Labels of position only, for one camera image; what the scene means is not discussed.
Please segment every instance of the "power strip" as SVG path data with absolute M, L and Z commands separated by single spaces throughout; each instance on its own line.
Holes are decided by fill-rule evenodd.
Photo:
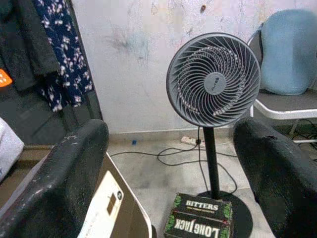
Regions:
M 180 140 L 180 142 L 184 143 L 184 144 L 188 144 L 188 145 L 196 145 L 196 138 L 190 138 L 188 136 L 183 136 L 183 138 Z M 205 148 L 205 141 L 202 140 L 202 142 L 200 143 L 200 147 L 201 148 Z

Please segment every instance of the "dark jacket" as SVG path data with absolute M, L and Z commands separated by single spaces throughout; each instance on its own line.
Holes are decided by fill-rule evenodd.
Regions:
M 59 64 L 32 0 L 0 0 L 0 67 L 24 90 Z

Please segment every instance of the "fan pole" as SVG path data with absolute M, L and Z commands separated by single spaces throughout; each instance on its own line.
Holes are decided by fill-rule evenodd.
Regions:
M 209 170 L 209 179 L 211 184 L 211 198 L 219 200 L 219 177 L 213 127 L 204 127 L 204 136 Z

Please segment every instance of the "paper label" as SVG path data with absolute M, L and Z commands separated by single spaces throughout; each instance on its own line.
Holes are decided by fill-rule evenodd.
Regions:
M 123 199 L 122 189 L 107 171 L 91 201 L 78 238 L 109 238 Z

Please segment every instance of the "fan motor hub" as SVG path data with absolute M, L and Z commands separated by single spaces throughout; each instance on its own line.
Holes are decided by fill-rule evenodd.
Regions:
M 226 87 L 226 78 L 223 74 L 213 72 L 205 77 L 204 87 L 205 90 L 211 95 L 218 95 L 222 93 Z

